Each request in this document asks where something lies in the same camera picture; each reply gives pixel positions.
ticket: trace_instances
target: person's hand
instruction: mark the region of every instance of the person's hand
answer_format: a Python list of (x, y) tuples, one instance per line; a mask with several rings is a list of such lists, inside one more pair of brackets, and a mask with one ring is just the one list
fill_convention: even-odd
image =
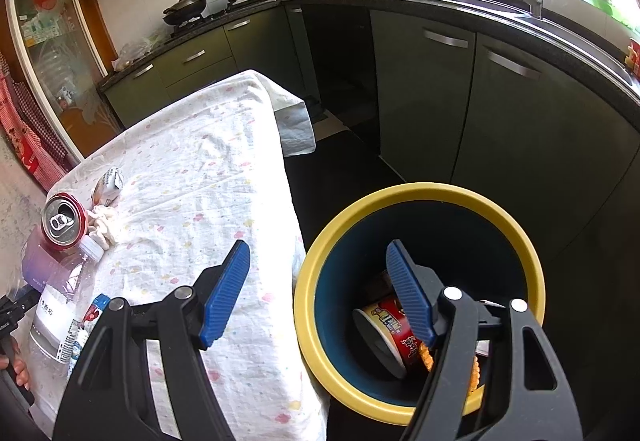
[[(14, 371), (15, 371), (15, 383), (18, 387), (24, 385), (24, 388), (29, 390), (29, 371), (27, 370), (27, 364), (24, 363), (22, 355), (20, 353), (20, 347), (15, 338), (11, 337), (11, 343), (14, 347)], [(6, 355), (0, 355), (0, 371), (6, 369), (9, 366), (9, 357)]]

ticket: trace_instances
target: soda can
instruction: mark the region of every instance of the soda can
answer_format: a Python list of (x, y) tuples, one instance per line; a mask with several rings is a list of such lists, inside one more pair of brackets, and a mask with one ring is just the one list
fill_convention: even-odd
[(76, 246), (86, 228), (86, 211), (72, 195), (55, 194), (42, 209), (42, 233), (54, 249)]

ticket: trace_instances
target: white bottle cap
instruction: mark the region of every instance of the white bottle cap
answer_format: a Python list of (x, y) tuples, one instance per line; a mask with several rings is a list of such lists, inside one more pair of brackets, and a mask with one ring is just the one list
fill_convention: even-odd
[(100, 259), (104, 255), (104, 250), (102, 249), (100, 244), (96, 243), (88, 235), (82, 236), (82, 239), (80, 239), (80, 242), (78, 243), (78, 247), (81, 251), (91, 257), (96, 264), (100, 262)]

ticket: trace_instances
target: gas stove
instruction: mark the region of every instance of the gas stove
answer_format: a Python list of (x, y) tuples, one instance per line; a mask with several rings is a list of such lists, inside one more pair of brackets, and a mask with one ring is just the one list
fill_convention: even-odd
[(191, 20), (188, 20), (187, 22), (182, 23), (180, 26), (174, 26), (174, 31), (171, 34), (171, 38), (184, 35), (185, 33), (188, 33), (189, 31), (193, 30), (194, 28), (202, 26), (203, 24), (208, 24), (212, 20), (216, 20), (217, 18), (220, 18), (223, 15), (230, 14), (231, 12), (236, 12), (238, 10), (242, 10), (243, 8), (251, 6), (252, 4), (257, 4), (258, 2), (263, 2), (263, 1), (269, 1), (269, 0), (238, 0), (236, 2), (230, 2), (227, 4), (224, 10), (220, 10), (215, 14), (207, 15), (207, 17), (203, 17), (202, 15), (199, 15), (198, 17), (192, 18)]

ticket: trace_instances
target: trash can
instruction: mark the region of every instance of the trash can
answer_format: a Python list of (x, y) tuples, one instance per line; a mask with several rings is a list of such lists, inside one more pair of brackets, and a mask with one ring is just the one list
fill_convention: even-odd
[[(356, 201), (324, 228), (306, 255), (294, 296), (302, 354), (335, 399), (377, 421), (407, 425), (426, 371), (393, 377), (351, 317), (354, 308), (368, 304), (362, 289), (385, 269), (393, 239), (445, 285), (501, 304), (522, 298), (541, 324), (545, 285), (535, 249), (517, 222), (494, 202), (460, 187), (385, 188)], [(465, 414), (479, 408), (482, 391), (480, 386), (468, 397)]]

